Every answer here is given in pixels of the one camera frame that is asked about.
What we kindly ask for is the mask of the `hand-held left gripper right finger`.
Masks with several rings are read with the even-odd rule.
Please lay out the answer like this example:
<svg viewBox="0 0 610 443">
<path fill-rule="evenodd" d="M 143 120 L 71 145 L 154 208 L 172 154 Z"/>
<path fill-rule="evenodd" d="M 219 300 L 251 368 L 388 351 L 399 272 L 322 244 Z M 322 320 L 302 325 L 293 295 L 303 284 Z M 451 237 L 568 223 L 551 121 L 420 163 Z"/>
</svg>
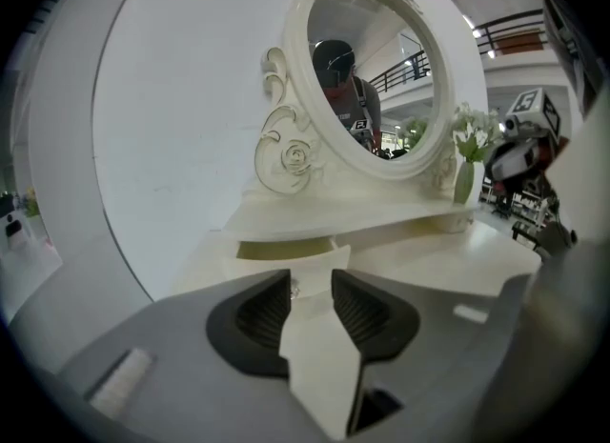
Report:
<svg viewBox="0 0 610 443">
<path fill-rule="evenodd" d="M 499 294 L 451 292 L 335 270 L 335 312 L 360 354 L 351 442 L 473 442 L 483 396 L 519 317 Z"/>
</svg>

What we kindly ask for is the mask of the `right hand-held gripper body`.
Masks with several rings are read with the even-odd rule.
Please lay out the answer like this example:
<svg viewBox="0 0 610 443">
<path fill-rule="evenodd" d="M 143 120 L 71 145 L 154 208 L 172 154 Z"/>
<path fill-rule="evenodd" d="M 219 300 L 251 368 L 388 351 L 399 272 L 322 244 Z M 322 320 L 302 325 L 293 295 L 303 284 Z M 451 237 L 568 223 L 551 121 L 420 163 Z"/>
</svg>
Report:
<svg viewBox="0 0 610 443">
<path fill-rule="evenodd" d="M 524 91 L 507 111 L 504 137 L 522 151 L 528 168 L 545 171 L 555 160 L 561 140 L 561 118 L 543 88 Z"/>
</svg>

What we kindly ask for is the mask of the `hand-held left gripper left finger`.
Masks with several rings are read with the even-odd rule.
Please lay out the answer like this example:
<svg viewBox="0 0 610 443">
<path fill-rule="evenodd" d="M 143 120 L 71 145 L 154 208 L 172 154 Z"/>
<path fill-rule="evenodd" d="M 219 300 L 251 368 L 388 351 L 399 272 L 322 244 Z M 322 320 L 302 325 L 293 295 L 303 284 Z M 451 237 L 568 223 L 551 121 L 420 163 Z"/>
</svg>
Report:
<svg viewBox="0 0 610 443">
<path fill-rule="evenodd" d="M 60 370 L 89 398 L 129 351 L 152 363 L 117 421 L 152 442 L 325 442 L 279 353 L 291 274 L 270 271 L 155 302 Z"/>
</svg>

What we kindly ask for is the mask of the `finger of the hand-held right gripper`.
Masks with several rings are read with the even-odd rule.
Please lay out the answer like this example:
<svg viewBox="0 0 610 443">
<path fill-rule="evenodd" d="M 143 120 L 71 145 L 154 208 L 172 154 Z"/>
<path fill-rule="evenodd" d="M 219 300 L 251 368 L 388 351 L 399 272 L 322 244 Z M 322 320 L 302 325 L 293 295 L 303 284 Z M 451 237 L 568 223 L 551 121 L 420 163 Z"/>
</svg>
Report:
<svg viewBox="0 0 610 443">
<path fill-rule="evenodd" d="M 485 170 L 494 181 L 537 180 L 541 175 L 536 165 L 529 167 L 521 158 L 491 160 L 485 164 Z"/>
<path fill-rule="evenodd" d="M 537 160 L 537 143 L 534 141 L 527 142 L 503 142 L 495 145 L 488 152 L 489 161 L 498 160 Z"/>
</svg>

